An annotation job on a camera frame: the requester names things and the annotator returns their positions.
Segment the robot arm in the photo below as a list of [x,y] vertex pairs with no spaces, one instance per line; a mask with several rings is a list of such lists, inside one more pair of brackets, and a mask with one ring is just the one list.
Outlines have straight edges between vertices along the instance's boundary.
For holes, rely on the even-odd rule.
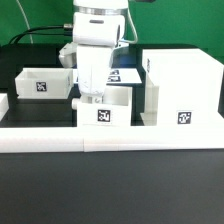
[[[74,5],[73,44],[72,47],[67,46],[60,57],[67,58],[76,44],[74,51],[80,93],[100,98],[110,74],[113,52],[124,36],[128,0],[74,0]],[[68,67],[72,63],[73,60],[69,60],[64,64]]]

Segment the white block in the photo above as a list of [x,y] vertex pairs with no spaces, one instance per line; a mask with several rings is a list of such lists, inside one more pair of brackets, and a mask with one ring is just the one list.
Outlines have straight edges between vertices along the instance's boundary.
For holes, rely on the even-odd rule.
[[24,68],[15,81],[18,98],[66,99],[73,86],[73,71],[63,68]]
[[0,121],[9,109],[7,94],[0,94]]

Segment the black table surface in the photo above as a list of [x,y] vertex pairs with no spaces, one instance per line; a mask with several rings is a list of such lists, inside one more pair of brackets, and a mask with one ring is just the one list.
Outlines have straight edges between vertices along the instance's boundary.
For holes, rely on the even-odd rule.
[[[61,47],[0,48],[0,91],[9,93],[12,106],[2,128],[24,122],[24,126],[46,125],[47,118],[41,118],[44,111],[39,110],[37,123],[28,117],[33,102],[18,101],[13,79],[25,66],[60,67],[55,55]],[[141,60],[140,56],[129,59],[126,67]],[[137,88],[136,99],[142,86]],[[35,102],[46,107],[51,103]],[[55,104],[65,115],[49,125],[70,126],[67,101]],[[22,110],[27,110],[24,117]],[[223,186],[223,149],[5,153],[0,154],[0,223],[222,224]]]

